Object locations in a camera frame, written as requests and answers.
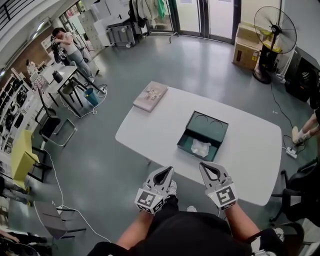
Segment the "book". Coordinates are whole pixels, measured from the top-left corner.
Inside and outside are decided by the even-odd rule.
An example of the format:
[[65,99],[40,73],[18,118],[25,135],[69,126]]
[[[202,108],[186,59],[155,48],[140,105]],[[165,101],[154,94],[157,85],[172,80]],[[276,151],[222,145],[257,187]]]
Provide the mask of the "book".
[[151,81],[135,99],[133,105],[151,112],[168,90],[168,86]]

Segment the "ceiling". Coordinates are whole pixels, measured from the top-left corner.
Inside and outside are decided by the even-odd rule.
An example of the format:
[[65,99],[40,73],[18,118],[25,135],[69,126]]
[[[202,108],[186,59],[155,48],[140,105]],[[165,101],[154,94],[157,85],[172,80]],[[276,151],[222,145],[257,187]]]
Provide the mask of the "ceiling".
[[44,10],[38,16],[34,17],[29,23],[27,23],[21,30],[16,33],[13,38],[5,45],[3,50],[0,52],[0,66],[4,67],[11,57],[22,47],[27,41],[32,40],[32,36],[38,29],[41,21],[45,18],[55,19],[60,12],[63,13],[65,5],[72,5],[76,0],[60,0],[55,3],[52,7]]

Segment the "hand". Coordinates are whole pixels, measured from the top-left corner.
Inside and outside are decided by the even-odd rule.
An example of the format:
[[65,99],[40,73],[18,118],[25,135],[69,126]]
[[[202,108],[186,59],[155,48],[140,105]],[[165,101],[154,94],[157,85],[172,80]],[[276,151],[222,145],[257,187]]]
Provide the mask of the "hand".
[[16,238],[15,236],[14,236],[14,237],[12,237],[12,238],[11,238],[11,240],[15,241],[17,244],[19,244],[19,243],[20,243],[19,239],[18,239],[18,238]]

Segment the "white table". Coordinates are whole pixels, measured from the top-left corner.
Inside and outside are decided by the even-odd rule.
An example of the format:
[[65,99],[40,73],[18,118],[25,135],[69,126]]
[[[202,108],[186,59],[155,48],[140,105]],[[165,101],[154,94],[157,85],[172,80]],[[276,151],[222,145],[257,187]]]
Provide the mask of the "white table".
[[[74,75],[75,73],[79,73],[89,84],[91,84],[94,88],[96,88],[97,90],[99,90],[99,88],[93,83],[91,82],[81,71],[79,71],[79,69],[77,69],[76,66],[62,66],[57,70],[61,76],[62,76],[62,80],[61,82],[57,82],[55,80],[52,81],[51,84],[49,84],[49,86],[45,89],[45,91],[49,94],[49,96],[51,97],[51,99],[53,100],[53,102],[58,106],[57,102],[55,101],[54,97],[52,96],[52,94],[55,93],[59,93],[60,96],[64,99],[64,101],[70,106],[70,108],[72,108],[72,110],[80,117],[80,113],[78,112],[78,110],[73,106],[73,104],[70,102],[69,99],[67,99],[67,97],[61,92],[62,87],[65,86],[66,82],[69,80],[74,80],[79,86],[81,86],[83,89],[88,89],[85,85],[83,85],[79,80],[77,80]],[[81,104],[81,106],[83,107],[81,100],[79,99],[78,94],[76,93],[75,89],[73,88],[73,91],[75,92],[75,96],[77,97],[79,103]]]
[[157,164],[173,166],[176,173],[204,184],[199,171],[201,159],[177,147],[194,111],[229,123],[214,162],[225,167],[240,199],[264,206],[275,186],[282,154],[281,129],[273,123],[169,87],[151,113],[133,106],[115,139]]

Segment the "gray pants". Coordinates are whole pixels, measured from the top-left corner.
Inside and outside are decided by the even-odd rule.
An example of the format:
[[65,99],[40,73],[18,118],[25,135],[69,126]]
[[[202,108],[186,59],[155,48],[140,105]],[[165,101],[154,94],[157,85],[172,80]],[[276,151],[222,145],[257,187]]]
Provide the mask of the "gray pants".
[[91,72],[90,67],[87,65],[84,57],[78,49],[74,53],[68,55],[68,57],[71,61],[74,61],[76,63],[77,67],[82,73],[86,75],[87,78],[89,78],[90,80],[93,80],[95,78]]
[[4,181],[4,189],[3,189],[3,192],[2,194],[7,197],[7,198],[10,198],[12,200],[15,200],[15,201],[18,201],[18,202],[21,202],[23,204],[27,204],[28,200],[25,198],[25,195],[27,192],[22,189],[21,187],[13,184],[13,183],[10,183],[8,181]]

